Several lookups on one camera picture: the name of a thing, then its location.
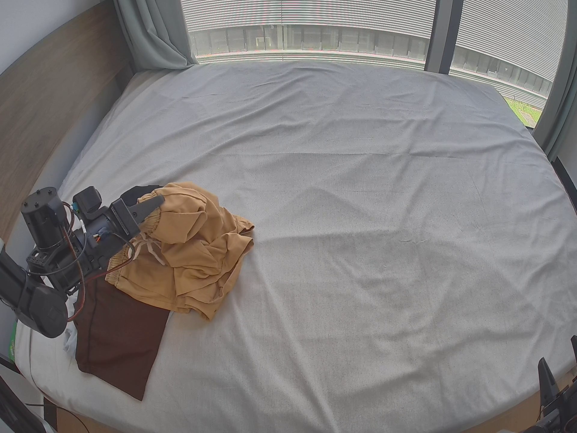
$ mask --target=green grass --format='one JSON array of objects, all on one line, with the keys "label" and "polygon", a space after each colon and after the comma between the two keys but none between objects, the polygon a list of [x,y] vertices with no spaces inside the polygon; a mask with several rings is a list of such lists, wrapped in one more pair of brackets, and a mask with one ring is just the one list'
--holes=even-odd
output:
[{"label": "green grass", "polygon": [[521,115],[521,112],[529,114],[531,118],[535,120],[535,122],[537,122],[541,116],[542,111],[534,108],[533,106],[528,105],[527,103],[522,103],[521,101],[509,99],[508,97],[505,98],[505,101],[507,101],[507,104],[513,110],[513,112],[515,112],[517,117],[519,117],[519,120],[521,120],[521,122],[523,122],[526,126],[530,127],[535,126],[534,124],[530,124],[529,121]]}]

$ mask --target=pile of clothes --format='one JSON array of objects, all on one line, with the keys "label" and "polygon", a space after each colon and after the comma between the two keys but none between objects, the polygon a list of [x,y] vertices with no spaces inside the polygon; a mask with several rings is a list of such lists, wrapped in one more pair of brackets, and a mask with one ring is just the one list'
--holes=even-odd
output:
[{"label": "pile of clothes", "polygon": [[140,225],[134,251],[126,246],[108,269],[133,260],[105,281],[87,282],[75,320],[78,368],[138,400],[169,313],[193,309],[213,319],[253,246],[254,225],[193,183],[136,186],[121,198],[131,206],[157,195],[164,203]]}]

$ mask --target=drawstring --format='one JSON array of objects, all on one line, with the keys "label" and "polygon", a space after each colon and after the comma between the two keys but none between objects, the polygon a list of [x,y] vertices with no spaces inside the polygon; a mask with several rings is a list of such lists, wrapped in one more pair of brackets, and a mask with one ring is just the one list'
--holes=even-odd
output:
[{"label": "drawstring", "polygon": [[[156,258],[156,260],[158,260],[158,262],[162,265],[162,266],[166,266],[166,263],[164,263],[160,257],[158,255],[156,255],[156,252],[154,251],[154,249],[152,248],[153,245],[157,246],[158,248],[161,248],[160,245],[160,241],[157,241],[151,237],[147,237],[146,234],[144,233],[140,233],[141,237],[137,238],[137,240],[135,242],[133,242],[134,244],[134,249],[136,250],[134,253],[134,260],[136,260],[136,258],[138,257],[139,253],[140,253],[140,248],[146,244],[147,248],[148,248],[148,252],[150,252],[151,254],[153,254],[153,256]],[[129,250],[128,251],[128,258],[131,258],[132,256],[132,251]]]}]

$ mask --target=wooden headboard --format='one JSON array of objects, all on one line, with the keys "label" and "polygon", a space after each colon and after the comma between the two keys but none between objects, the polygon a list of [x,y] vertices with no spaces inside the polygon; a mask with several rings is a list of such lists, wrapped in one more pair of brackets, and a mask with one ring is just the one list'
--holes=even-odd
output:
[{"label": "wooden headboard", "polygon": [[112,0],[81,13],[0,75],[0,237],[67,131],[130,62]]}]

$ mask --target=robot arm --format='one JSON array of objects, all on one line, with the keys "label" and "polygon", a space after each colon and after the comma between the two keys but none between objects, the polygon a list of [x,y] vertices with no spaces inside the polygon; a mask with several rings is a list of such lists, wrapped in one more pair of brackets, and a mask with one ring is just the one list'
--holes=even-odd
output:
[{"label": "robot arm", "polygon": [[10,258],[0,239],[0,297],[25,325],[49,338],[59,336],[68,320],[68,295],[83,278],[105,273],[110,258],[140,233],[139,224],[163,201],[156,196],[126,207],[119,198],[110,207],[101,207],[100,194],[90,186],[73,198],[71,211],[81,220],[81,228],[70,232],[56,189],[39,189],[21,207],[36,242],[26,260],[28,270]]}]

